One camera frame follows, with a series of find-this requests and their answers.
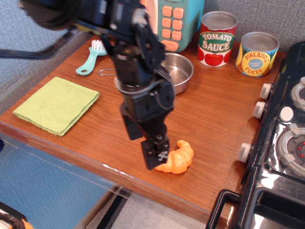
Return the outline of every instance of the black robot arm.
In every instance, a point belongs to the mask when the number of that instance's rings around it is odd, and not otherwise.
[[[115,85],[124,99],[120,111],[130,139],[146,138],[142,151],[148,169],[166,163],[164,120],[173,110],[175,91],[160,65],[164,47],[139,0],[20,0],[20,7],[44,28],[77,28],[100,36],[117,71]],[[0,57],[49,58],[69,36],[70,32],[42,52],[0,50]]]

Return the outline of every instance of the green cloth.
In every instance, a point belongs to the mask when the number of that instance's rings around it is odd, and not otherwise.
[[[52,134],[63,136],[98,97],[97,91],[54,77],[13,113]]]

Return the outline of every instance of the can lid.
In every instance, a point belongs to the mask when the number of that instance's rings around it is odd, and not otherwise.
[[[280,41],[266,32],[249,32],[242,36],[242,44],[253,51],[270,52],[277,50]]]
[[[237,25],[237,19],[225,11],[211,11],[202,16],[201,23],[210,30],[227,30]]]

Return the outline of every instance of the orange croissant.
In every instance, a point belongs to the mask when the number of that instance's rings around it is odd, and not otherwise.
[[[179,140],[177,145],[179,149],[169,152],[167,162],[155,167],[156,170],[174,174],[183,173],[187,170],[187,167],[192,163],[194,151],[186,141]]]

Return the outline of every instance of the tomato sauce label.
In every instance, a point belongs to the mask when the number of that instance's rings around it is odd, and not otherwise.
[[[201,63],[220,67],[230,60],[234,35],[226,32],[204,31],[200,33],[198,59]]]
[[[270,72],[277,50],[258,52],[240,45],[236,59],[236,68],[243,74],[259,77]]]

